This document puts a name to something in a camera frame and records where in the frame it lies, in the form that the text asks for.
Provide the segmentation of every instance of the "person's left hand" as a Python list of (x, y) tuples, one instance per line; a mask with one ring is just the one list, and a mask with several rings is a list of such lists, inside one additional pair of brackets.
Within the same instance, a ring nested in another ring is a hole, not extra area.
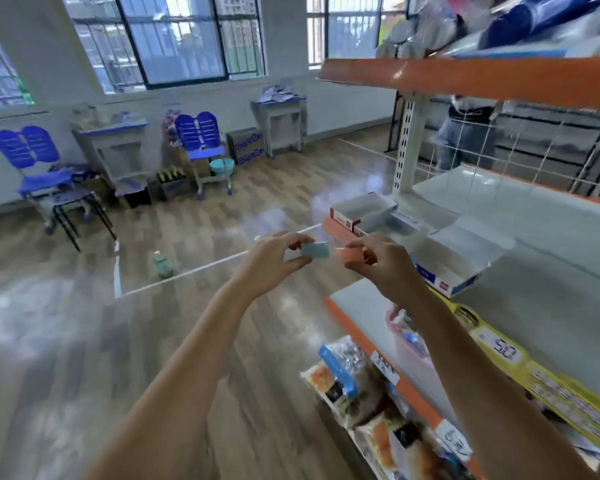
[(240, 282), (240, 289), (250, 299), (256, 299), (267, 293), (290, 274), (311, 263), (310, 257), (298, 257), (284, 261), (286, 249), (296, 250), (301, 244), (315, 240), (305, 234), (282, 230), (265, 236), (245, 256), (232, 281)]

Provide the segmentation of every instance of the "white line on floor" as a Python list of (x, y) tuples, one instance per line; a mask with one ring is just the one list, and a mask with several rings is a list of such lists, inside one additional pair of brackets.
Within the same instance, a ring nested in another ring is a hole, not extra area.
[[(306, 228), (304, 228), (302, 230), (299, 230), (298, 232), (306, 232), (308, 230), (315, 229), (316, 227), (320, 227), (321, 225), (322, 224), (316, 224), (316, 225), (313, 225), (311, 227), (306, 227)], [(124, 294), (122, 294), (122, 293), (120, 295), (116, 294), (116, 298), (122, 298), (123, 296), (128, 296), (130, 294), (139, 293), (140, 291), (148, 290), (149, 288), (153, 288), (154, 286), (158, 286), (158, 285), (161, 285), (163, 283), (168, 283), (170, 281), (174, 281), (174, 280), (177, 280), (179, 278), (182, 278), (183, 276), (188, 276), (190, 274), (197, 273), (199, 271), (202, 271), (203, 269), (206, 269), (206, 268), (211, 267), (211, 266), (215, 266), (216, 264), (227, 262), (227, 261), (229, 261), (229, 260), (231, 260), (233, 258), (237, 258), (238, 256), (242, 256), (242, 255), (245, 255), (247, 253), (248, 253), (248, 251), (243, 251), (241, 253), (237, 253), (237, 254), (234, 254), (234, 255), (231, 255), (231, 256), (227, 256), (226, 258), (218, 259), (218, 261), (213, 261), (213, 262), (211, 262), (209, 264), (205, 264), (204, 266), (199, 266), (199, 267), (197, 267), (195, 269), (190, 269), (188, 271), (185, 271), (184, 273), (176, 274), (175, 276), (167, 278), (166, 280), (161, 280), (161, 281), (158, 281), (156, 283), (151, 283), (150, 285), (143, 286), (142, 288), (138, 288), (136, 290), (129, 291), (129, 292), (124, 293)], [(119, 268), (119, 266), (117, 268), (114, 268), (114, 271), (116, 269), (118, 269), (118, 275), (117, 276), (118, 276), (118, 279), (120, 279), (120, 268)]]
[(113, 265), (113, 297), (115, 299), (122, 297), (122, 281), (120, 281), (120, 256), (116, 256), (116, 263)]
[[(360, 149), (362, 149), (362, 150), (366, 150), (366, 151), (368, 151), (368, 152), (370, 152), (370, 153), (375, 153), (376, 155), (380, 155), (381, 157), (387, 158), (387, 159), (389, 159), (389, 160), (391, 160), (391, 161), (397, 161), (397, 159), (396, 159), (396, 158), (394, 158), (394, 157), (391, 157), (391, 156), (387, 155), (386, 153), (380, 153), (380, 152), (376, 152), (375, 150), (371, 150), (370, 148), (367, 148), (366, 146), (362, 146), (361, 144), (355, 144), (355, 143), (352, 143), (352, 142), (350, 142), (350, 141), (347, 141), (346, 139), (342, 139), (342, 138), (338, 138), (338, 140), (340, 140), (340, 141), (341, 141), (341, 142), (343, 142), (343, 143), (350, 144), (350, 145), (352, 145), (352, 146), (356, 146), (357, 148), (360, 148)], [(422, 164), (421, 164), (421, 163), (419, 163), (419, 162), (418, 162), (418, 163), (416, 163), (416, 170), (424, 171), (424, 172), (426, 172), (427, 174), (429, 174), (429, 168), (428, 168), (428, 167), (426, 167), (426, 166), (425, 166), (425, 167), (423, 168), (423, 167), (420, 167), (419, 165), (422, 165)]]

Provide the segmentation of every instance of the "plastic bottle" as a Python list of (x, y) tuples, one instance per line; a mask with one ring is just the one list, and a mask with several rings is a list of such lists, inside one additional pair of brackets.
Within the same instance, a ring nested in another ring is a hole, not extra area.
[(160, 254), (160, 251), (156, 251), (153, 253), (153, 264), (158, 270), (158, 276), (160, 276), (161, 280), (173, 276), (173, 266), (166, 257)]
[(481, 48), (512, 45), (600, 6), (600, 0), (523, 0), (489, 26)]

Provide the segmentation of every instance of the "price tag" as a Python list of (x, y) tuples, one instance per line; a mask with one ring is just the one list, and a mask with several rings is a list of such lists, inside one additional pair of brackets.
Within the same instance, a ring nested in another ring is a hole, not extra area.
[(398, 374), (398, 372), (391, 367), (391, 364), (388, 363), (386, 359), (382, 357), (382, 355), (378, 354), (377, 350), (371, 354), (371, 361), (376, 364), (376, 367), (380, 369), (380, 372), (384, 374), (384, 377), (389, 379), (391, 384), (394, 386), (398, 384), (398, 381), (400, 380), (400, 374)]
[(443, 419), (436, 428), (436, 434), (462, 462), (466, 463), (471, 460), (473, 450), (463, 434), (449, 421)]
[(518, 347), (509, 343), (493, 330), (481, 326), (472, 335), (483, 344), (488, 345), (494, 352), (503, 357), (507, 362), (518, 364), (525, 357), (525, 353)]

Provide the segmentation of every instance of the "hand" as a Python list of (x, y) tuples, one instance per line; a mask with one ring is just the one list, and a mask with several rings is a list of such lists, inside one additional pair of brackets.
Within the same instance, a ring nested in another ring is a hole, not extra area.
[(364, 248), (365, 261), (345, 266), (373, 282), (380, 293), (402, 308), (412, 297), (429, 291), (407, 250), (390, 237), (375, 232), (346, 243), (346, 247)]
[(240, 289), (245, 291), (250, 299), (256, 299), (273, 290), (290, 274), (312, 261), (309, 257), (284, 261), (285, 250), (296, 250), (301, 244), (314, 241), (305, 234), (286, 230), (265, 236), (247, 253), (232, 281), (240, 282)]

